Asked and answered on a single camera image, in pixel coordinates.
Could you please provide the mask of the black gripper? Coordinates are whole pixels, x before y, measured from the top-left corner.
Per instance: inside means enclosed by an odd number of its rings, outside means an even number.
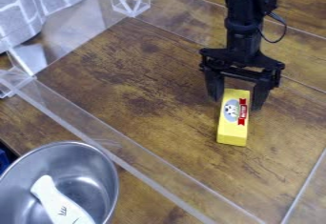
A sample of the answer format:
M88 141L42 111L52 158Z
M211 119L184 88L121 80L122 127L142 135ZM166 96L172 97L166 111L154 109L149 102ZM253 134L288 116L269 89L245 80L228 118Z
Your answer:
M224 77L255 83L251 109L257 111L269 90L279 86L285 65L265 56L260 49L261 23L240 24L225 19L227 46L200 49L200 68L208 96L217 101L224 92Z

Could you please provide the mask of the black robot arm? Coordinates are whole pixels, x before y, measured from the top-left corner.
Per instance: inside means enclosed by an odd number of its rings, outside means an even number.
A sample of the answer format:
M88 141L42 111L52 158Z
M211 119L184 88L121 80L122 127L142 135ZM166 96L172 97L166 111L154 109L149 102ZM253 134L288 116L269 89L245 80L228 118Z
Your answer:
M257 111L269 91L280 84L285 64L267 57L259 47L263 17L275 18L276 0L225 0L228 14L224 19L227 46L223 49L200 49L200 68L206 93L217 100L224 92L224 78L255 83L251 110Z

